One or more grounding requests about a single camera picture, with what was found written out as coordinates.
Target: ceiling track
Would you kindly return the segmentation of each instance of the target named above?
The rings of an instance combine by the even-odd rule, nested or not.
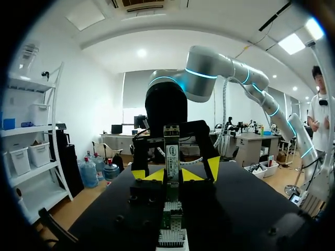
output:
[[[276,12],[268,21],[265,22],[265,24],[259,28],[259,31],[263,31],[267,26],[269,26],[281,13],[283,13],[285,10],[287,10],[291,6],[291,2],[288,2],[284,5],[280,10]]]

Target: computer monitor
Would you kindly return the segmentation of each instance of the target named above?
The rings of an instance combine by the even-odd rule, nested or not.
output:
[[[144,123],[147,119],[145,115],[134,116],[134,129],[141,128],[146,129],[146,124]]]

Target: person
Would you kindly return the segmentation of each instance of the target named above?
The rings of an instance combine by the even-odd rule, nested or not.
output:
[[[313,145],[319,156],[323,156],[329,140],[329,104],[325,81],[319,66],[312,69],[313,78],[317,84],[318,93],[312,98],[308,109],[308,124],[313,130]]]

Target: wooden floor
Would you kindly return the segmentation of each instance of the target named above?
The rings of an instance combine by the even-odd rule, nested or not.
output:
[[[122,156],[124,165],[127,166],[128,162],[131,161],[131,156]],[[298,155],[295,156],[294,161],[290,164],[290,167],[283,168],[279,167],[277,173],[274,176],[265,178],[264,181],[273,187],[277,192],[287,197],[284,192],[286,185],[293,185],[298,172],[295,171],[296,167],[300,167],[301,161]],[[298,185],[303,183],[304,176],[301,175]],[[106,182],[101,181],[95,188],[85,188],[81,191],[71,202],[69,199],[64,199],[53,207],[50,212],[54,219],[66,230],[70,228],[73,222],[85,211],[85,209],[106,189]],[[53,234],[47,229],[43,228],[40,231],[40,235],[44,239],[55,239]]]

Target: window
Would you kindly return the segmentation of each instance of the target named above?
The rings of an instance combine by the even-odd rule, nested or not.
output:
[[[134,116],[147,115],[145,107],[124,108],[123,113],[123,124],[134,124]]]

